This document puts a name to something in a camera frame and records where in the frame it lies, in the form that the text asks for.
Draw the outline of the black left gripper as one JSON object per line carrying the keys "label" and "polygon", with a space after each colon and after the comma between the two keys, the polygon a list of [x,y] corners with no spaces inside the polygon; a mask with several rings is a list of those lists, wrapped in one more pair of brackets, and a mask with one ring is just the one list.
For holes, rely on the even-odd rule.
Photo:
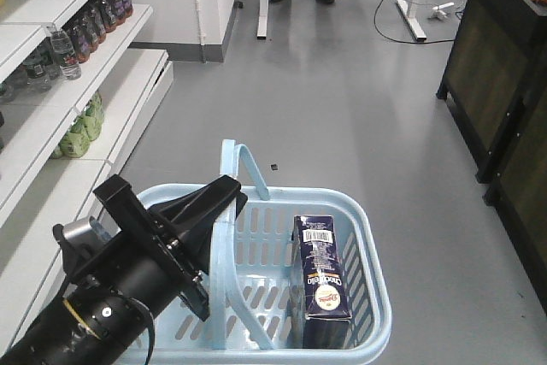
{"label": "black left gripper", "polygon": [[209,273],[213,226],[241,194],[241,184],[222,175],[190,194],[148,209],[131,185],[117,174],[93,193],[121,231],[169,278],[191,311],[206,320],[209,297],[201,285],[199,271]]}

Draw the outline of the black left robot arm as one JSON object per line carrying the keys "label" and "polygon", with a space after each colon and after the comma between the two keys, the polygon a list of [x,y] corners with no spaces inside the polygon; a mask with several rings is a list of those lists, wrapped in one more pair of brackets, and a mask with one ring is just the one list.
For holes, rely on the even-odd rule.
{"label": "black left robot arm", "polygon": [[94,193],[119,232],[109,237],[95,221],[54,226],[65,279],[2,363],[111,364],[139,335],[156,336],[155,318],[175,298],[208,319],[213,226],[228,206],[244,207],[239,182],[223,175],[148,207],[119,175]]}

